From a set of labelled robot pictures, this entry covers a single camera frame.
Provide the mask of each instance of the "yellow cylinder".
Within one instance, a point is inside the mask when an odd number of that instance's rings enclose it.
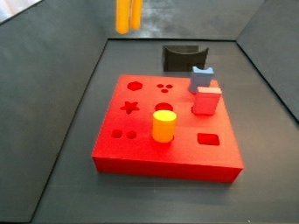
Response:
[[[132,0],[132,10],[130,10],[130,29],[137,30],[141,24],[141,14],[142,14],[142,0]]]
[[[130,0],[116,0],[116,31],[128,33]]]
[[[153,112],[153,140],[158,143],[169,143],[173,140],[176,114],[170,110]]]

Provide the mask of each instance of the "hole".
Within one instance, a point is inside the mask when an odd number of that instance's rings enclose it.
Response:
[[[126,88],[132,91],[136,91],[142,88],[142,83],[140,83],[138,81],[132,81],[126,84]]]
[[[136,132],[133,130],[129,130],[126,133],[125,133],[125,137],[128,139],[134,139],[136,138]]]
[[[170,111],[173,111],[173,106],[166,102],[161,102],[161,103],[154,105],[153,109],[154,109],[154,111],[157,111],[157,110],[170,110]]]
[[[197,133],[198,144],[220,145],[219,136],[215,134]]]
[[[112,135],[113,138],[120,138],[122,136],[122,130],[121,129],[113,129]]]
[[[125,106],[122,106],[120,109],[125,111],[125,113],[129,115],[133,111],[138,110],[138,107],[136,106],[137,102],[129,102],[125,101]]]

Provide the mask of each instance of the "gray floor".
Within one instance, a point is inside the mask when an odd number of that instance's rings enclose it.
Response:
[[[162,45],[209,48],[245,170],[233,184],[97,173],[90,152],[120,74],[162,72]],[[299,130],[233,42],[108,41],[33,218],[38,222],[297,222]]]

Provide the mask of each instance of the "red box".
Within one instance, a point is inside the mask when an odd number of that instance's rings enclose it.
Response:
[[[194,115],[188,78],[121,75],[92,152],[98,172],[232,182],[243,170],[223,98],[213,116]],[[219,84],[210,81],[210,87]],[[177,115],[173,140],[152,139],[152,114]]]

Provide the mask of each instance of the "block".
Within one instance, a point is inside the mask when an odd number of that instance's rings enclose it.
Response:
[[[164,45],[162,70],[190,72],[192,67],[204,68],[209,48],[198,51],[197,45]]]
[[[221,96],[219,87],[197,87],[193,99],[192,113],[212,116]]]
[[[189,85],[190,93],[196,94],[197,87],[208,87],[210,85],[212,75],[213,71],[210,67],[205,70],[198,69],[196,66],[192,67]]]
[[[132,0],[129,27],[137,30],[141,25],[142,0]]]
[[[116,0],[116,31],[120,34],[128,33],[130,0]]]
[[[153,112],[153,140],[157,143],[169,143],[173,140],[176,114],[170,110]]]
[[[129,89],[129,83],[142,85]],[[236,179],[244,166],[223,97],[213,116],[194,115],[188,86],[188,78],[120,76],[92,151],[98,172],[217,182]],[[215,80],[209,87],[219,87]],[[125,102],[129,114],[121,109]],[[177,115],[173,140],[157,143],[152,116],[164,109]]]

